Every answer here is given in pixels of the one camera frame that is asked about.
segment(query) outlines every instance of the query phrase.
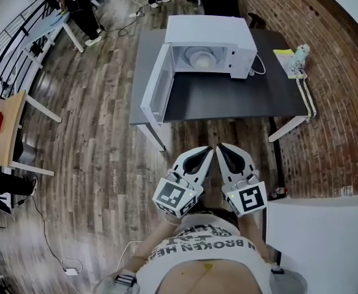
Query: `shoe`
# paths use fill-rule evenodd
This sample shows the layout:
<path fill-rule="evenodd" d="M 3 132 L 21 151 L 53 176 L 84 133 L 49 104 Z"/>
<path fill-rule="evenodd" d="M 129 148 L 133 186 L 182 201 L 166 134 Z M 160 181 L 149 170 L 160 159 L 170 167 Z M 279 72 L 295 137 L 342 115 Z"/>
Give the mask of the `shoe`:
<path fill-rule="evenodd" d="M 87 45 L 88 47 L 90 47 L 91 45 L 94 45 L 95 43 L 101 41 L 101 36 L 98 36 L 98 38 L 93 39 L 93 40 L 87 40 L 85 41 L 85 45 Z"/>
<path fill-rule="evenodd" d="M 161 0 L 161 1 L 159 1 L 159 0 L 157 0 L 157 2 L 170 2 L 171 0 Z"/>
<path fill-rule="evenodd" d="M 37 186 L 39 186 L 39 179 L 37 178 L 37 176 L 33 177 L 32 184 L 33 184 L 33 191 L 30 196 L 34 195 L 34 193 L 36 192 Z"/>

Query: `dark gray tabletop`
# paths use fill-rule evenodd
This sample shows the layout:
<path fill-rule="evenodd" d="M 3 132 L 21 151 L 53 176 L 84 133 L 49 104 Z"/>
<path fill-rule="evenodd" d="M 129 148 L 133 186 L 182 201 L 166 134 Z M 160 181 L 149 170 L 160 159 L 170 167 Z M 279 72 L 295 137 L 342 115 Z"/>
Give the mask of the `dark gray tabletop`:
<path fill-rule="evenodd" d="M 265 75 L 246 80 L 228 74 L 176 73 L 164 122 L 256 116 L 307 115 L 295 80 L 289 80 L 272 50 L 288 49 L 278 32 L 251 29 Z M 130 125 L 146 124 L 140 108 L 155 60 L 164 42 L 165 30 L 141 33 L 132 88 Z M 255 59 L 253 68 L 262 71 Z"/>

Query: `table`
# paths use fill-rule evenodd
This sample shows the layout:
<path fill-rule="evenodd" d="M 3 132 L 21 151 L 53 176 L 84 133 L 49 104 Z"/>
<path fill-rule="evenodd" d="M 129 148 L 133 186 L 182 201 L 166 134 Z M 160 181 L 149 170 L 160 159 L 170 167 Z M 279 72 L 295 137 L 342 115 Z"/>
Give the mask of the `table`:
<path fill-rule="evenodd" d="M 141 33 L 130 106 L 129 124 L 136 125 L 155 147 L 165 150 L 158 131 L 153 129 L 140 108 L 141 101 L 165 39 L 165 29 Z M 176 73 L 163 122 L 245 117 L 293 117 L 269 137 L 273 142 L 304 122 L 308 110 L 295 80 L 287 78 L 274 49 L 288 49 L 278 32 L 251 29 L 266 74 L 246 80 L 230 79 L 227 74 Z M 253 68 L 262 71 L 255 60 Z"/>
<path fill-rule="evenodd" d="M 53 171 L 44 170 L 13 161 L 15 139 L 17 136 L 17 130 L 20 127 L 20 119 L 25 102 L 28 102 L 33 107 L 40 110 L 42 113 L 49 116 L 56 122 L 60 123 L 62 121 L 59 116 L 49 111 L 49 109 L 38 103 L 31 96 L 27 95 L 26 91 L 20 91 L 18 94 L 15 94 L 0 102 L 0 112 L 3 114 L 3 122 L 0 131 L 0 166 L 20 168 L 35 173 L 53 176 Z"/>
<path fill-rule="evenodd" d="M 53 46 L 55 43 L 50 37 L 49 33 L 57 28 L 62 27 L 69 35 L 69 37 L 71 38 L 77 49 L 81 53 L 84 52 L 82 45 L 80 44 L 78 39 L 75 37 L 75 35 L 67 25 L 67 21 L 69 20 L 69 18 L 70 18 L 70 14 L 68 12 L 61 15 L 61 11 L 58 10 L 52 11 L 52 13 L 49 16 L 45 17 L 41 21 L 38 21 L 37 24 L 31 28 L 31 30 L 28 32 L 28 35 L 24 38 L 24 40 L 20 44 L 19 49 L 23 51 L 26 54 L 26 56 L 28 56 L 29 59 L 35 62 L 40 69 L 42 69 L 43 66 L 41 65 L 41 63 L 38 62 L 37 58 L 33 54 L 31 54 L 26 49 L 26 47 L 31 43 L 35 42 L 36 40 L 39 40 L 43 36 L 45 36 L 48 42 Z"/>

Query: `table leg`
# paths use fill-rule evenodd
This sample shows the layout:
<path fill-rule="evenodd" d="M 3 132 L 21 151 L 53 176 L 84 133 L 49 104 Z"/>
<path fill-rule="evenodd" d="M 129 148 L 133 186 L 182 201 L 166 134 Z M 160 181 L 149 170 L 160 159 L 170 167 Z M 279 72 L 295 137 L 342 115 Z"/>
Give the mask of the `table leg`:
<path fill-rule="evenodd" d="M 272 143 L 273 141 L 276 141 L 277 139 L 281 138 L 282 136 L 293 130 L 295 127 L 303 123 L 306 118 L 306 116 L 295 116 L 292 120 L 282 126 L 278 131 L 270 135 L 269 142 Z"/>
<path fill-rule="evenodd" d="M 78 41 L 78 39 L 75 37 L 75 35 L 73 34 L 73 32 L 71 31 L 71 29 L 69 28 L 69 26 L 64 23 L 63 24 L 63 28 L 66 31 L 67 35 L 69 35 L 69 37 L 71 38 L 71 40 L 73 41 L 74 45 L 77 47 L 77 49 L 80 51 L 80 53 L 83 52 L 83 47 L 80 44 L 80 42 Z"/>
<path fill-rule="evenodd" d="M 31 96 L 26 96 L 26 101 L 29 102 L 33 107 L 44 113 L 45 115 L 49 116 L 51 119 L 55 120 L 56 122 L 60 123 L 62 122 L 62 118 L 57 116 L 52 111 L 49 111 L 46 107 L 44 107 L 42 104 L 40 104 L 38 101 L 34 100 Z"/>
<path fill-rule="evenodd" d="M 22 51 L 26 54 L 26 56 L 27 56 L 30 60 L 32 60 L 33 62 L 35 62 L 35 63 L 39 66 L 39 69 L 42 69 L 42 68 L 43 68 L 43 66 L 41 65 L 40 62 L 38 62 L 38 60 L 36 59 L 35 56 L 33 56 L 33 55 L 32 55 L 30 52 L 28 52 L 26 49 L 23 49 Z"/>
<path fill-rule="evenodd" d="M 44 170 L 44 169 L 41 169 L 41 168 L 32 167 L 31 165 L 21 164 L 21 163 L 19 163 L 17 161 L 12 161 L 10 166 L 13 167 L 13 168 L 19 168 L 19 169 L 22 169 L 22 170 L 31 171 L 31 172 L 40 173 L 40 174 L 45 174 L 45 175 L 49 175 L 49 176 L 54 176 L 55 175 L 54 171 L 49 171 L 49 170 Z"/>
<path fill-rule="evenodd" d="M 137 126 L 159 151 L 165 151 L 165 145 L 149 123 Z"/>
<path fill-rule="evenodd" d="M 45 38 L 47 38 L 47 41 L 51 44 L 51 46 L 55 46 L 55 43 L 49 34 L 45 34 Z"/>

